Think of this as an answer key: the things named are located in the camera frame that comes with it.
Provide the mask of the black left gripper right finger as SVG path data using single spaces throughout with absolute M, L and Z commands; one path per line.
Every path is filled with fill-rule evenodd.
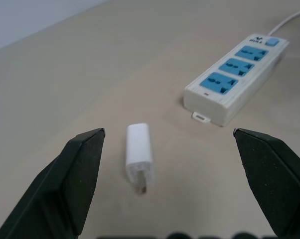
M 279 239 L 300 239 L 300 158 L 282 140 L 236 128 L 250 189 Z

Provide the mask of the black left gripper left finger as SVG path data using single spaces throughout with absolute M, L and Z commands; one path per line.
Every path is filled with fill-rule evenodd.
M 104 128 L 81 133 L 32 181 L 0 239 L 78 239 L 94 196 Z

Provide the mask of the white blue power strip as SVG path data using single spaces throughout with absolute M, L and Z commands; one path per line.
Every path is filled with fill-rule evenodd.
M 183 106 L 200 122 L 226 126 L 270 78 L 287 39 L 251 34 L 187 85 Z

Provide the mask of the white plug adapter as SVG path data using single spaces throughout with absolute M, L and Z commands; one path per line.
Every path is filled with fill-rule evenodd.
M 147 192 L 147 186 L 154 179 L 154 169 L 150 128 L 146 123 L 127 127 L 126 173 L 138 193 Z

